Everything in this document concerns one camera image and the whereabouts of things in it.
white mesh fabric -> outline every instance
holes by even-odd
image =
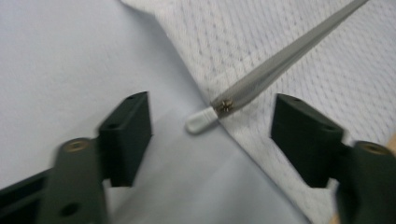
[[[174,43],[208,102],[350,0],[141,1]],[[275,94],[299,97],[349,131],[386,144],[396,131],[396,2],[370,0],[251,104],[226,130],[314,223],[333,212],[268,138]]]

brass screw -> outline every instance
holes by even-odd
[[[233,110],[233,101],[232,100],[223,100],[221,105],[216,109],[218,112],[230,112]]]
[[[76,152],[86,148],[87,146],[88,146],[88,141],[76,140],[64,146],[64,150],[66,152]]]
[[[378,147],[372,144],[364,144],[362,148],[370,153],[377,154],[377,155],[388,155],[390,154],[389,151],[382,147]]]

gray table surface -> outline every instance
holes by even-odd
[[[220,126],[185,132],[199,90],[155,19],[117,0],[1,1],[0,84],[0,188],[149,91],[154,136],[135,186],[106,191],[113,223],[306,223]]]

white tip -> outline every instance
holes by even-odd
[[[219,119],[212,106],[191,115],[186,120],[186,129],[189,133],[200,133]]]

white cloth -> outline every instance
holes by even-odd
[[[351,0],[123,0],[156,16],[208,102]],[[347,131],[386,144],[396,131],[396,2],[370,0],[222,124],[314,223],[331,190],[310,189],[272,142],[275,94],[299,97]]]

